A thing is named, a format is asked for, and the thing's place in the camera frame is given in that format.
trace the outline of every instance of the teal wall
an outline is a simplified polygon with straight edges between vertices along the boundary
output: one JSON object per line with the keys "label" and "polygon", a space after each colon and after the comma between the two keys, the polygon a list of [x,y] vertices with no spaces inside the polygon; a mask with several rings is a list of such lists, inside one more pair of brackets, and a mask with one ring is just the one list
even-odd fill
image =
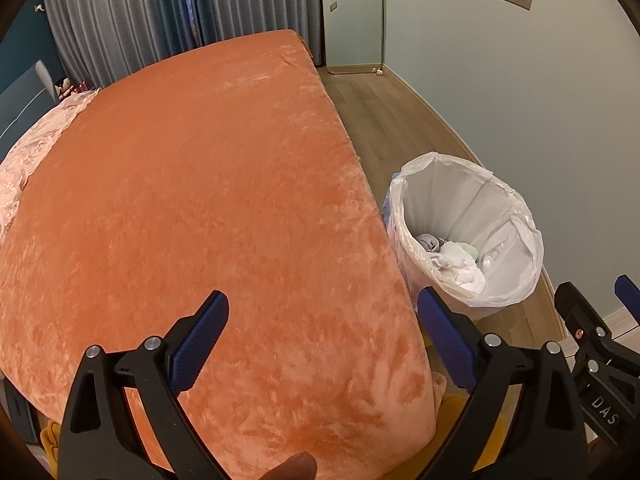
{"label": "teal wall", "polygon": [[0,43],[0,92],[41,59],[53,82],[65,75],[49,21],[35,6],[44,0],[27,0]]}

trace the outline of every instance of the yellow pants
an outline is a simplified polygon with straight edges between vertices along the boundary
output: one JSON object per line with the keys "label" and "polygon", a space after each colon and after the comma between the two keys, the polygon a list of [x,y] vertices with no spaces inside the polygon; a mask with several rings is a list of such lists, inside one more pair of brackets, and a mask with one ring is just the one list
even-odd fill
{"label": "yellow pants", "polygon": [[[436,423],[436,434],[431,443],[420,453],[408,460],[391,473],[385,475],[383,480],[415,480],[425,466],[431,461],[437,450],[442,446],[447,435],[453,429],[456,420],[460,416],[466,403],[465,397],[447,396],[442,401],[442,406],[438,412]],[[476,469],[480,469],[495,461],[502,447],[505,437],[504,422],[498,419],[494,431],[489,437],[489,441],[482,452],[482,456],[476,464]],[[60,425],[56,422],[49,422],[47,427],[40,433],[42,445],[47,453],[51,475],[58,478],[58,447],[60,446]]]}

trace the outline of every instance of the finger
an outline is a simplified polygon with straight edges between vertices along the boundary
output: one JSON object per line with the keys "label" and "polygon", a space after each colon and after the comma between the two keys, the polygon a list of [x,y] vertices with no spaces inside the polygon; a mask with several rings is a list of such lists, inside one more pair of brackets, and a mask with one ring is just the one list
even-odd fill
{"label": "finger", "polygon": [[316,459],[308,452],[289,458],[265,474],[260,480],[314,480],[318,472]]}

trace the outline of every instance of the white trash bag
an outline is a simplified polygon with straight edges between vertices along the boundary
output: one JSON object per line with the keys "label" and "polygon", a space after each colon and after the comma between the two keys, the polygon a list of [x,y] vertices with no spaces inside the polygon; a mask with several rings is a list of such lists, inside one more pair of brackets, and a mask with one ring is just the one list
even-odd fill
{"label": "white trash bag", "polygon": [[[387,201],[387,231],[414,306],[418,293],[433,286],[452,311],[476,320],[524,300],[536,288],[542,234],[522,197],[491,171],[427,153],[402,167]],[[477,248],[486,280],[482,292],[457,285],[442,270],[444,256],[427,252],[415,239],[421,234]]]}

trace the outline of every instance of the mirror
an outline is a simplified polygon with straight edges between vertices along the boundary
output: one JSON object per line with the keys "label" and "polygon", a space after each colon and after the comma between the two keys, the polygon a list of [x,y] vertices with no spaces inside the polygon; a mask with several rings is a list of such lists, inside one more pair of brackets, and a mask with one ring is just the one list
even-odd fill
{"label": "mirror", "polygon": [[326,67],[332,74],[382,66],[382,0],[322,0]]}

